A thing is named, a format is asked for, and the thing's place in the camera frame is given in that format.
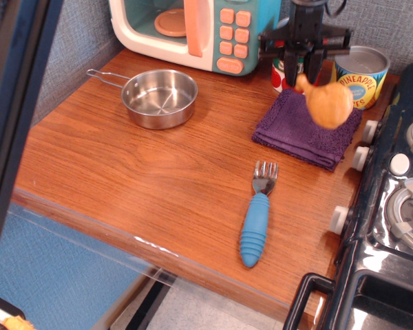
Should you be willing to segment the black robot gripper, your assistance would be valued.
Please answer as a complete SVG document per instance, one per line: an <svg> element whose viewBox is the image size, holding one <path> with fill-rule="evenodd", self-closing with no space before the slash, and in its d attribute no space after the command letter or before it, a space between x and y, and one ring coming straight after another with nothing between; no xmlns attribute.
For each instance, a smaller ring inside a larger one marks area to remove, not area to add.
<svg viewBox="0 0 413 330"><path fill-rule="evenodd" d="M348 54L352 30L346 27L326 25L325 15L335 17L346 6L331 12L327 1L291 1L289 21L286 26L266 30L260 41L260 58L284 60L284 73L289 86L295 87L299 57L304 58L304 73L310 84L317 82L325 56ZM284 41L283 47L275 47L275 41Z"/></svg>

